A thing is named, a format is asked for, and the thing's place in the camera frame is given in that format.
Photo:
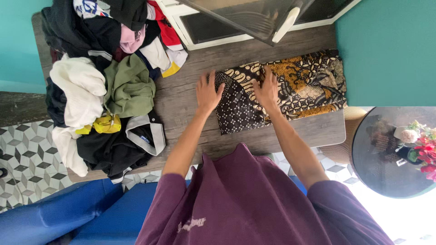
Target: hand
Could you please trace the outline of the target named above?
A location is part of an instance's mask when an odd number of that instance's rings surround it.
[[[263,67],[265,69],[265,80],[262,87],[259,86],[255,79],[251,80],[251,83],[253,84],[254,95],[256,95],[257,101],[265,108],[267,113],[270,113],[279,108],[279,83],[271,69],[266,65]]]
[[[221,99],[225,83],[221,83],[218,92],[215,92],[215,70],[212,70],[209,75],[209,83],[207,82],[206,74],[203,73],[200,76],[200,80],[197,81],[197,111],[206,113],[209,116]]]

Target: sleeve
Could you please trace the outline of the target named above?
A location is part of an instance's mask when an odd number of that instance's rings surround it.
[[[186,182],[181,175],[165,174],[160,178],[153,202],[136,239],[136,245],[156,244],[159,241],[185,192]]]
[[[344,184],[326,180],[313,184],[307,197],[324,223],[332,241],[346,239],[353,245],[393,244],[383,229]]]

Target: door handle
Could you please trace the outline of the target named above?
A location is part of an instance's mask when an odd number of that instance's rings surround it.
[[[298,14],[300,13],[300,8],[295,7],[289,11],[288,17],[286,17],[283,25],[277,30],[272,38],[272,41],[278,43],[280,39],[289,31],[289,29],[294,25],[295,20],[297,19]]]

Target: teal wall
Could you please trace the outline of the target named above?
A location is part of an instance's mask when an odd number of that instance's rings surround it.
[[[362,0],[336,32],[349,105],[436,106],[435,0]]]
[[[31,18],[52,0],[0,1],[0,91],[45,93]]]

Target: folded batik fabric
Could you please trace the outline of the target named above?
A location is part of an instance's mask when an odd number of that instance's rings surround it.
[[[347,90],[338,50],[324,50],[267,63],[253,62],[216,72],[215,88],[225,83],[215,109],[221,134],[271,123],[256,100],[251,80],[262,83],[267,65],[279,82],[279,107],[288,120],[334,112],[347,107]]]

